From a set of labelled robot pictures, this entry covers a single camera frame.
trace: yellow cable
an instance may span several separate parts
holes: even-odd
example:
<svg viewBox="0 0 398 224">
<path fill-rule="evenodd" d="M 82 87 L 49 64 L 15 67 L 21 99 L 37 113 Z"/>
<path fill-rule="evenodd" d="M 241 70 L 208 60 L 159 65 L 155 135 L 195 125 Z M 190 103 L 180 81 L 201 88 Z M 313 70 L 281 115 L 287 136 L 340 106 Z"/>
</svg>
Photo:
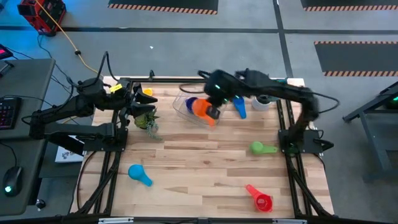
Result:
<svg viewBox="0 0 398 224">
<path fill-rule="evenodd" d="M 38 2 L 38 0 L 35 0 L 36 3 L 43 9 L 43 11 L 50 17 L 50 19 L 55 23 L 55 25 L 57 25 L 57 27 L 63 32 L 63 34 L 65 35 L 65 37 L 67 37 L 67 39 L 69 40 L 70 44 L 72 44 L 73 48 L 75 49 L 75 51 L 77 51 L 78 49 L 76 48 L 75 44 L 72 42 L 72 40 L 69 38 L 68 34 L 65 33 L 65 31 L 63 31 L 63 29 L 61 28 L 60 24 L 58 24 L 58 22 L 55 21 L 55 19 L 47 12 L 47 10 L 44 9 L 44 7 Z M 87 67 L 88 69 L 90 69 L 91 71 L 95 72 L 96 74 L 98 74 L 98 71 L 95 70 L 94 68 L 91 68 L 90 66 L 88 66 L 86 64 L 86 62 L 83 60 L 83 57 L 79 54 L 78 55 L 81 62 L 83 62 L 83 65 L 85 65 L 85 67 Z"/>
</svg>

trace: keyboard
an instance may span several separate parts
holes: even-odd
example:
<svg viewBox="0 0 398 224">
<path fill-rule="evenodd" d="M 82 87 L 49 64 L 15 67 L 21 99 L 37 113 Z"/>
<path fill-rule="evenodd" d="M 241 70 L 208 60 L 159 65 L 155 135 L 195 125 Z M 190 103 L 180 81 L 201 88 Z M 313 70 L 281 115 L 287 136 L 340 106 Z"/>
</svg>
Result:
<svg viewBox="0 0 398 224">
<path fill-rule="evenodd" d="M 21 101 L 19 97 L 0 99 L 0 130 L 14 129 Z"/>
</svg>

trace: orange striped edge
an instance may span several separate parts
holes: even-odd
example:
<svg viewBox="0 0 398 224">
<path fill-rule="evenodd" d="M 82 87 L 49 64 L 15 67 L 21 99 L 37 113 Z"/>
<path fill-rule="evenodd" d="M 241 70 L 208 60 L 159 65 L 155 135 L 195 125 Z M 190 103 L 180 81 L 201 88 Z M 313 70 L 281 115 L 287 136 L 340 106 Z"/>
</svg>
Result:
<svg viewBox="0 0 398 224">
<path fill-rule="evenodd" d="M 326 77 L 398 77 L 398 71 L 327 71 Z"/>
<path fill-rule="evenodd" d="M 304 11 L 369 11 L 369 10 L 397 10 L 398 6 L 310 6 L 304 7 Z"/>
<path fill-rule="evenodd" d="M 128 4 L 109 4 L 108 8 L 111 9 L 136 9 L 136 10 L 147 10 L 147 11 L 159 11 L 159 12 L 181 12 L 191 14 L 206 14 L 206 15 L 217 15 L 218 11 L 211 9 L 189 9 L 179 7 L 162 7 L 162 6 L 141 6 L 141 5 L 128 5 Z"/>
<path fill-rule="evenodd" d="M 314 44 L 398 44 L 398 41 L 314 41 Z"/>
</svg>

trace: computer mouse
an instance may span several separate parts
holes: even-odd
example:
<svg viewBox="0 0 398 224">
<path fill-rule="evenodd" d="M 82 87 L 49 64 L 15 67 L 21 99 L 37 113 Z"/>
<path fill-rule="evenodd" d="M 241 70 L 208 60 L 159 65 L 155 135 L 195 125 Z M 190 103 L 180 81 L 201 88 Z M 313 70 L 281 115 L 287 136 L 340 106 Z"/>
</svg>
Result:
<svg viewBox="0 0 398 224">
<path fill-rule="evenodd" d="M 2 189 L 7 197 L 15 197 L 22 188 L 22 167 L 14 166 L 7 170 L 2 180 Z"/>
</svg>

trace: clear plastic container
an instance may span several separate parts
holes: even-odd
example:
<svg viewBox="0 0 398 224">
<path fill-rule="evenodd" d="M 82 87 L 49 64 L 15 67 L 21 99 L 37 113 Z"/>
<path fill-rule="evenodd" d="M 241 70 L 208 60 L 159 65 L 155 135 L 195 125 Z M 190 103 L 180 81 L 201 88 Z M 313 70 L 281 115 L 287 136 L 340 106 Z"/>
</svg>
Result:
<svg viewBox="0 0 398 224">
<path fill-rule="evenodd" d="M 197 98 L 207 98 L 207 95 L 205 94 L 190 94 L 190 93 L 184 93 L 180 91 L 180 93 L 175 97 L 175 100 L 173 102 L 173 107 L 176 110 L 177 114 L 179 117 L 186 119 L 187 121 L 193 122 L 199 126 L 202 126 L 204 128 L 209 128 L 209 124 L 207 121 L 204 119 L 201 119 L 197 116 L 195 116 L 193 113 L 189 112 L 187 105 L 186 105 L 186 100 L 191 98 L 191 97 L 197 97 Z M 221 116 L 224 113 L 224 110 L 226 108 L 226 105 L 221 106 L 219 109 L 220 111 L 220 117 L 218 120 L 216 120 L 216 124 L 219 123 Z"/>
</svg>

